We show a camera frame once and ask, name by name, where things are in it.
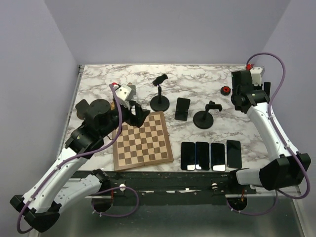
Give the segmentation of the black tall round-base stand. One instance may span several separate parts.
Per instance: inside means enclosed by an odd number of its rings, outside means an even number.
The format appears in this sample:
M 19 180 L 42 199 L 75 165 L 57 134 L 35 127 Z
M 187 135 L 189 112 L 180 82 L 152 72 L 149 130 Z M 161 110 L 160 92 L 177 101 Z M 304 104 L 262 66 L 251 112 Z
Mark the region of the black tall round-base stand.
M 158 88 L 158 95 L 151 99 L 150 107 L 155 112 L 165 112 L 170 106 L 168 98 L 162 95 L 162 88 L 160 86 L 166 79 L 168 79 L 168 76 L 162 74 L 153 81 L 153 85 Z

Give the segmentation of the phone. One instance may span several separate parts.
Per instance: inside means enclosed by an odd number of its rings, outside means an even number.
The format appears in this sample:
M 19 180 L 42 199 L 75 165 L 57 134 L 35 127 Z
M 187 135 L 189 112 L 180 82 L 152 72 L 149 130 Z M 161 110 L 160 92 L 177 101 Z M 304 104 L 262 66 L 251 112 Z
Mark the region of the phone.
M 226 171 L 224 144 L 221 144 L 221 143 L 211 144 L 211 168 L 215 172 Z
M 181 143 L 181 169 L 193 171 L 196 168 L 196 147 L 193 142 Z
M 207 142 L 196 142 L 196 169 L 210 169 L 210 147 Z
M 229 168 L 241 169 L 241 143 L 236 140 L 227 141 L 227 166 Z

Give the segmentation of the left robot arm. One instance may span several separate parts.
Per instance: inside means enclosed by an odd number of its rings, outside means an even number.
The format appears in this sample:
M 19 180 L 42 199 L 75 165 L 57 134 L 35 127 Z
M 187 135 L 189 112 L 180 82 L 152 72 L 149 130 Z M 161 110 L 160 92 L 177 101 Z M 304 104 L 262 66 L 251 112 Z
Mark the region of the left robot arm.
M 143 125 L 150 111 L 142 109 L 135 101 L 129 101 L 128 105 L 135 108 L 135 113 L 120 104 L 112 110 L 110 103 L 104 99 L 91 103 L 81 100 L 76 104 L 77 116 L 83 121 L 81 126 L 71 133 L 59 157 L 44 176 L 25 194 L 15 195 L 10 200 L 19 212 L 18 233 L 27 233 L 21 230 L 22 219 L 31 229 L 42 233 L 80 199 L 96 193 L 104 195 L 109 191 L 109 178 L 100 169 L 68 188 L 64 185 L 95 153 L 111 146 L 111 143 L 104 144 L 104 138 L 112 131 L 120 133 L 124 122 L 136 127 Z

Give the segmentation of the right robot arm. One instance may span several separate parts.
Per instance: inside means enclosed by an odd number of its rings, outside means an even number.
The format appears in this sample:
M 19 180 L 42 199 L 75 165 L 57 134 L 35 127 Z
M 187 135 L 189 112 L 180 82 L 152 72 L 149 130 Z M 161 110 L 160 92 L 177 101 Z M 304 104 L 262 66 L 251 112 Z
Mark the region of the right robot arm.
M 233 171 L 227 181 L 228 190 L 239 193 L 245 185 L 276 190 L 301 184 L 310 156 L 301 153 L 290 142 L 272 109 L 268 94 L 253 84 L 248 70 L 232 72 L 231 101 L 235 110 L 245 113 L 255 125 L 267 149 L 270 162 L 260 169 Z

